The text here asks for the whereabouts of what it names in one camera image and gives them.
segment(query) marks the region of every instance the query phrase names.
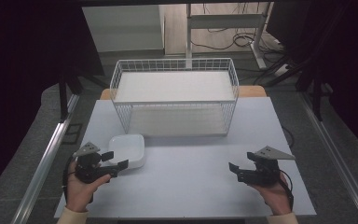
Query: human hand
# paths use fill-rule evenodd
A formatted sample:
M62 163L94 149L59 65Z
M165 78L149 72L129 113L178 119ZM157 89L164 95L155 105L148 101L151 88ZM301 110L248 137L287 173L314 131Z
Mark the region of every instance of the human hand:
M67 203L66 208L73 212L87 212L86 206L89 204L92 194L102 184L110 180L110 175L104 175L90 184L81 182L75 176L76 161L72 161L68 171Z
M282 173L281 180L285 185L287 185L286 179ZM260 193L266 204L269 206L269 208L271 208L272 214L274 216L286 215L292 212L286 191L278 182L275 185L269 187L261 187L258 185L249 186L256 189Z

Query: white table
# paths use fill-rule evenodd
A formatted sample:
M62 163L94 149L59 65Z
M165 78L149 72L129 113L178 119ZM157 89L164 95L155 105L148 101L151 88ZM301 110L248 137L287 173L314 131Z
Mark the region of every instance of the white table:
M111 101L96 102L83 144L108 149L109 140L124 134ZM268 97L240 98L225 137L146 138L146 163L125 170L94 193L90 217L243 218L271 214L254 189L237 181L228 163L254 170L247 151L266 145L291 154ZM292 178L297 215L316 215L295 161L279 161ZM62 197L55 217L64 207Z

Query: white wire basket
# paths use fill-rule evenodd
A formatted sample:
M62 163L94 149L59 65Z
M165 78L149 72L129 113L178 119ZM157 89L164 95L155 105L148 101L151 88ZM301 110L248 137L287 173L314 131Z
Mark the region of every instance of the white wire basket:
M110 95L126 133L227 135L238 85L231 59L121 60Z

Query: white plate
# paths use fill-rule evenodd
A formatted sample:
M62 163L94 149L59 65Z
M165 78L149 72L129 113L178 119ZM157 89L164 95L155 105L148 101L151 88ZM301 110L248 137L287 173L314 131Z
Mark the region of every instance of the white plate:
M114 151L114 158L109 160L113 165L129 160L128 169L145 164L145 140L140 134L124 134L113 137L109 141L109 151Z

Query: sleeve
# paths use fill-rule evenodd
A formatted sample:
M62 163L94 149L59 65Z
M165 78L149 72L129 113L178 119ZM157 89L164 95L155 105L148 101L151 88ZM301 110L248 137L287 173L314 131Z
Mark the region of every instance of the sleeve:
M298 224L296 215L289 213L282 216L267 217L268 224Z
M86 224L87 215L89 213L77 213L73 212L66 207L63 208L60 219L57 224Z

